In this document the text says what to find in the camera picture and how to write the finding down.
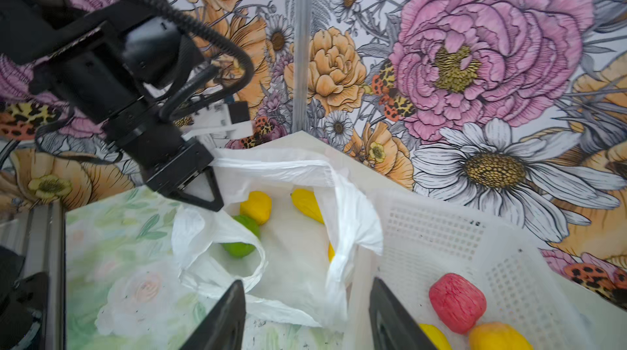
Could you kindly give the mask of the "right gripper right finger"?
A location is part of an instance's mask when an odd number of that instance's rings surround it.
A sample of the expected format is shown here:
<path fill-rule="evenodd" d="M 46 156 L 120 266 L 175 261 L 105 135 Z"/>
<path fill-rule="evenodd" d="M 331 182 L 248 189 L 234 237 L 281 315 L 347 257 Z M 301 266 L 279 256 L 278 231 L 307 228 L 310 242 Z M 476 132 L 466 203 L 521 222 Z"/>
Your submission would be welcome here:
<path fill-rule="evenodd" d="M 387 284 L 376 276 L 369 298 L 375 350 L 436 350 Z"/>

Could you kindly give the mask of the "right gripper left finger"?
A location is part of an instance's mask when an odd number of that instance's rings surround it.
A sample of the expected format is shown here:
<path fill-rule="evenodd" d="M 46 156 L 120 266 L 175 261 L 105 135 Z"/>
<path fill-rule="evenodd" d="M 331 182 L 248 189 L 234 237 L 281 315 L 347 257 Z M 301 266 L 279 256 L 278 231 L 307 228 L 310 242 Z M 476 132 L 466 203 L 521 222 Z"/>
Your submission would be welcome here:
<path fill-rule="evenodd" d="M 246 318 L 243 282 L 225 291 L 180 350 L 240 350 Z"/>

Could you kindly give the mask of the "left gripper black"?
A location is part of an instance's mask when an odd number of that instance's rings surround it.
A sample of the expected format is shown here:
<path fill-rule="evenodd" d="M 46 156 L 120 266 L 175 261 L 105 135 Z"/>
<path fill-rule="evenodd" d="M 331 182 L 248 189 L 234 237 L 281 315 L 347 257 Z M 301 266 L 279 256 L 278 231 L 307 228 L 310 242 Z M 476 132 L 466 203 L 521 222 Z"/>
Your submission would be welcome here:
<path fill-rule="evenodd" d="M 106 140 L 140 166 L 146 184 L 175 201 L 212 212 L 224 208 L 212 154 L 186 140 L 176 109 L 215 77 L 197 75 L 202 54 L 175 24 L 150 18 L 126 31 L 108 23 L 93 40 L 72 44 L 34 69 L 32 93 L 49 91 L 101 126 Z"/>

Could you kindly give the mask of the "pink toy fruit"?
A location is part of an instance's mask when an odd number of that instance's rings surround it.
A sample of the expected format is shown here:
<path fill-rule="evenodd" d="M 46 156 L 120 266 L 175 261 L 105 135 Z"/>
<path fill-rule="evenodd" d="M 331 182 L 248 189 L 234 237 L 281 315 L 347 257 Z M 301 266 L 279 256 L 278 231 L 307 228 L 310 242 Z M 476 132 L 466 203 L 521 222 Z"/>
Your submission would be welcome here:
<path fill-rule="evenodd" d="M 460 335 L 469 332 L 488 308 L 483 292 L 455 273 L 445 274 L 429 288 L 429 301 L 439 320 Z"/>

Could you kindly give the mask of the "white plastic bag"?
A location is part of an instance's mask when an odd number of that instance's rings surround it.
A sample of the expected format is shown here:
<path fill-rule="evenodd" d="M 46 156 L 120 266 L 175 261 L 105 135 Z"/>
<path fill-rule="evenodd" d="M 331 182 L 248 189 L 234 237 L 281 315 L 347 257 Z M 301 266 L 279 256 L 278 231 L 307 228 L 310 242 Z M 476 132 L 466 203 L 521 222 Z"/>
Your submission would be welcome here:
<path fill-rule="evenodd" d="M 323 154 L 258 147 L 218 149 L 213 169 L 225 206 L 212 212 L 178 209 L 171 247 L 181 284 L 218 299 L 243 282 L 246 310 L 260 319 L 343 331 L 349 323 L 349 285 L 358 248 L 383 251 L 379 216 L 340 168 Z M 292 204 L 296 189 L 312 191 L 324 224 Z M 272 199 L 269 221 L 257 239 L 233 220 L 250 192 Z M 221 246 L 237 235 L 256 247 L 232 258 Z"/>

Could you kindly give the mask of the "yellow ridged toy starfruit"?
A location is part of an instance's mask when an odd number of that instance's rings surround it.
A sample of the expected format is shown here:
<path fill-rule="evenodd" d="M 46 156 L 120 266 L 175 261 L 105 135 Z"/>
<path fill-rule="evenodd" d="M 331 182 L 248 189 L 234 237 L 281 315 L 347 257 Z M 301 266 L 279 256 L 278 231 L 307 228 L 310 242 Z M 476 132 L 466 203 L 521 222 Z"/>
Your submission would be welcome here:
<path fill-rule="evenodd" d="M 303 215 L 320 224 L 324 224 L 322 212 L 318 206 L 316 196 L 312 191 L 299 188 L 292 192 L 291 198 L 292 204 Z"/>

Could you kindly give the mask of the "yellow toy fruit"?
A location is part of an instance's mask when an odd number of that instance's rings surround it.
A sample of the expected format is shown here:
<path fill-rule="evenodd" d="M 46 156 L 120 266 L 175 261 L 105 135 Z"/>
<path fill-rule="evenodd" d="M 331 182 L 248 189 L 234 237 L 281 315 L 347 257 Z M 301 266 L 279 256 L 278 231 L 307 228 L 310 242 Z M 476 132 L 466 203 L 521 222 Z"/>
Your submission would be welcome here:
<path fill-rule="evenodd" d="M 473 350 L 533 350 L 514 327 L 500 322 L 477 325 L 471 330 L 468 340 Z"/>

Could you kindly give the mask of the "yellow toy banana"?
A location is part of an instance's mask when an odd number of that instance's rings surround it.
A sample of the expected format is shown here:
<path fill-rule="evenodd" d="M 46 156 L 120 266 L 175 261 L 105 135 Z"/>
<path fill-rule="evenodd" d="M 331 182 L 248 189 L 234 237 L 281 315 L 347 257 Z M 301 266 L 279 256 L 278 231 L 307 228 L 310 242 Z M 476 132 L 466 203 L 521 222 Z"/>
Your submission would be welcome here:
<path fill-rule="evenodd" d="M 446 335 L 438 327 L 423 323 L 419 327 L 437 350 L 452 350 Z"/>

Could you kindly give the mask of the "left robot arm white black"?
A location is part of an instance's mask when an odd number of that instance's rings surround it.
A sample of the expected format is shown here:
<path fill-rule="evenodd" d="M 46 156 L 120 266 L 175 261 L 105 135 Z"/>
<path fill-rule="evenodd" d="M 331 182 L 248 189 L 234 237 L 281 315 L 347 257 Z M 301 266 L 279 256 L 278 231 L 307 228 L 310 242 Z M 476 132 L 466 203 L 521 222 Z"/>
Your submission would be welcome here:
<path fill-rule="evenodd" d="M 70 0 L 1 0 L 1 51 L 34 64 L 32 94 L 49 92 L 69 105 L 65 118 L 39 134 L 85 116 L 139 165 L 153 191 L 211 211 L 223 207 L 212 154 L 185 139 L 171 118 L 217 69 L 193 74 L 202 54 L 175 24 L 125 0 L 94 12 Z"/>

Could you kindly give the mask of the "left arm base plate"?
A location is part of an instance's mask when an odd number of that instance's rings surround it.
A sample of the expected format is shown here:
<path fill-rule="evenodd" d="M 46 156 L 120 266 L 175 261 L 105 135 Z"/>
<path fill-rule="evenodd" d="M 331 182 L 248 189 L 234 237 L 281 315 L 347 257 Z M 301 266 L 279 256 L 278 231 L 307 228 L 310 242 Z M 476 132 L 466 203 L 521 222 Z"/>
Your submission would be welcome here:
<path fill-rule="evenodd" d="M 25 258 L 1 248 L 1 348 L 44 349 L 49 276 L 21 276 Z"/>

